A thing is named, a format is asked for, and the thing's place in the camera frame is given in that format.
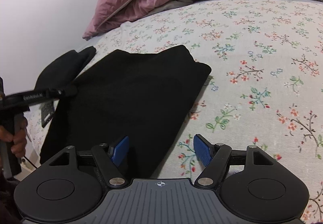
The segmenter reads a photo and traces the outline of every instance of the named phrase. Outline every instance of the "metal screw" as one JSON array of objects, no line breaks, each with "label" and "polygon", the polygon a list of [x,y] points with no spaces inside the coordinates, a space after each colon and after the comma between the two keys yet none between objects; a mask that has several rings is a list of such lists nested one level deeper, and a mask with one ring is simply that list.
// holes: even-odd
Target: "metal screw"
[{"label": "metal screw", "polygon": [[112,179],[110,179],[109,183],[113,186],[119,186],[122,185],[124,183],[124,179],[121,177],[114,177]]},{"label": "metal screw", "polygon": [[213,183],[213,180],[208,177],[202,177],[197,182],[202,186],[209,186]]}]

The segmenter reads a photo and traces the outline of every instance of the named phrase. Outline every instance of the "finger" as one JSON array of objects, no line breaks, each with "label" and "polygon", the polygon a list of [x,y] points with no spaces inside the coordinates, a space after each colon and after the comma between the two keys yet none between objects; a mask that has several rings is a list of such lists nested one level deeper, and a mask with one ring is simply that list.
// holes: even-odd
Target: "finger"
[{"label": "finger", "polygon": [[26,139],[26,131],[21,129],[14,135],[13,142],[14,144],[18,144]]},{"label": "finger", "polygon": [[11,142],[13,140],[13,135],[10,134],[4,126],[0,126],[0,140],[4,142]]},{"label": "finger", "polygon": [[20,128],[25,129],[28,126],[28,120],[27,118],[23,117],[21,123],[20,123]]},{"label": "finger", "polygon": [[26,144],[27,144],[27,139],[24,139],[23,141],[19,142],[18,144],[13,145],[11,147],[11,152],[15,155],[22,152],[25,149]]},{"label": "finger", "polygon": [[15,156],[18,157],[18,158],[21,158],[21,157],[23,157],[25,155],[26,155],[26,150],[25,149],[23,151],[21,151],[20,153],[15,154]]}]

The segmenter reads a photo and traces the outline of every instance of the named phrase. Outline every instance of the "person's arm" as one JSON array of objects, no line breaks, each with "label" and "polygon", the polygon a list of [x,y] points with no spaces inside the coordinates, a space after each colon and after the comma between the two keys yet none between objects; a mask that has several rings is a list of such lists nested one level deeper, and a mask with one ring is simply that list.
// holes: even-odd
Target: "person's arm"
[{"label": "person's arm", "polygon": [[[11,148],[16,157],[23,157],[26,153],[27,120],[24,118],[20,125],[20,131],[14,136],[10,134],[3,126],[0,126],[0,140],[4,142],[14,142]],[[18,181],[8,181],[4,178],[0,154],[0,223],[18,224],[20,223],[20,214],[14,202],[14,190]]]}]

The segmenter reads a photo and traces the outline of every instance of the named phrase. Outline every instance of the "black cloth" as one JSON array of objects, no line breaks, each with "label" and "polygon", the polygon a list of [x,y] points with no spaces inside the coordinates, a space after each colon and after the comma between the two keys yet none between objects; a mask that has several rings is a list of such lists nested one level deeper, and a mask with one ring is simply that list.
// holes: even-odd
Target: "black cloth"
[{"label": "black cloth", "polygon": [[81,52],[71,50],[50,63],[39,75],[35,89],[60,88],[69,84],[95,56],[93,46]]},{"label": "black cloth", "polygon": [[0,223],[1,224],[19,224],[21,215],[14,202],[14,190],[19,181],[13,179],[6,180],[0,169]]},{"label": "black cloth", "polygon": [[148,178],[173,144],[211,68],[185,46],[158,54],[115,50],[76,78],[78,94],[60,100],[40,153],[89,150],[129,136],[126,178]]}]

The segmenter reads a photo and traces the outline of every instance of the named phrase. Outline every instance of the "bed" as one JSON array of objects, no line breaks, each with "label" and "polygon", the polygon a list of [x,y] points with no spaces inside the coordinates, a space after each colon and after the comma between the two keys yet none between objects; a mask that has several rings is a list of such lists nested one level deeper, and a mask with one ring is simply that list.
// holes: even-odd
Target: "bed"
[{"label": "bed", "polygon": [[[101,37],[82,72],[115,49],[145,54],[176,45],[212,72],[154,177],[196,179],[197,133],[233,149],[257,145],[308,187],[302,220],[322,220],[323,2],[206,0],[127,21]],[[38,109],[27,118],[39,153],[49,125],[41,127]]]}]

